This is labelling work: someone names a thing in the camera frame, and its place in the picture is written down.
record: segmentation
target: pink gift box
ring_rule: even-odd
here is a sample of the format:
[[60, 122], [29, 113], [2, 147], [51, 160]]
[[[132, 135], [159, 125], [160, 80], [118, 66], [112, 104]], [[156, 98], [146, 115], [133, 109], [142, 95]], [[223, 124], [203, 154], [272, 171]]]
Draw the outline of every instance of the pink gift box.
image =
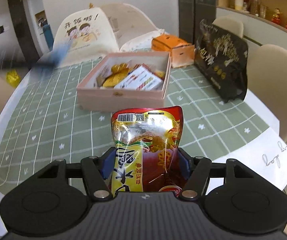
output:
[[[115, 64], [145, 63], [152, 71], [166, 73], [164, 82], [155, 90], [126, 90], [98, 87], [96, 77], [107, 67]], [[166, 89], [170, 74], [170, 53], [166, 51], [126, 52], [108, 54], [77, 86], [78, 103], [91, 111], [116, 112], [126, 108], [164, 107]]]

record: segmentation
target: black gift bag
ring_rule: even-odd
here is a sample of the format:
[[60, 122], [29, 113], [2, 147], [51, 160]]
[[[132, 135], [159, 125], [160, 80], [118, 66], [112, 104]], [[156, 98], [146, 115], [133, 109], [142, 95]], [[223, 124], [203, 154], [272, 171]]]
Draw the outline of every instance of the black gift bag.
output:
[[203, 35], [196, 42], [195, 65], [226, 103], [245, 99], [248, 45], [237, 35], [216, 25], [200, 22]]

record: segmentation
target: red snack bag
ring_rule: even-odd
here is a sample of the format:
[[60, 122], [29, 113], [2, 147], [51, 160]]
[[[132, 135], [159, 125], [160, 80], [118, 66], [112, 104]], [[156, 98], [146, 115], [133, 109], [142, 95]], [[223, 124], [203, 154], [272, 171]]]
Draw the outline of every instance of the red snack bag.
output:
[[183, 129], [180, 106], [132, 108], [111, 118], [112, 136], [117, 148], [111, 191], [175, 191], [182, 178], [177, 150]]

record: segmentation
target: barcode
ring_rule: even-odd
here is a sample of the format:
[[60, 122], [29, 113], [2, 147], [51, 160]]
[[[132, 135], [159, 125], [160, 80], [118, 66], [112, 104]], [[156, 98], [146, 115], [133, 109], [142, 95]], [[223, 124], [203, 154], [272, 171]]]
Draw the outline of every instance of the barcode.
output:
[[133, 122], [135, 114], [118, 114], [118, 122]]
[[144, 114], [136, 114], [136, 121], [144, 121], [145, 116]]

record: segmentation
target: tablecloth pattern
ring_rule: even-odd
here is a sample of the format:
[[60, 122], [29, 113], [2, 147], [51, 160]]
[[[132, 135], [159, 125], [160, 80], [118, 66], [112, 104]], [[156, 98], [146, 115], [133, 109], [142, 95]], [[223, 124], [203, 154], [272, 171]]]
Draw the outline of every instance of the tablecloth pattern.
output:
[[[56, 70], [27, 86], [0, 144], [0, 192], [6, 194], [57, 158], [67, 163], [101, 156], [113, 146], [111, 113], [83, 110], [76, 86], [100, 60]], [[172, 69], [165, 106], [180, 105], [180, 146], [191, 156], [222, 157], [268, 125], [243, 101], [224, 102], [195, 66]], [[81, 179], [70, 184], [82, 191]]]

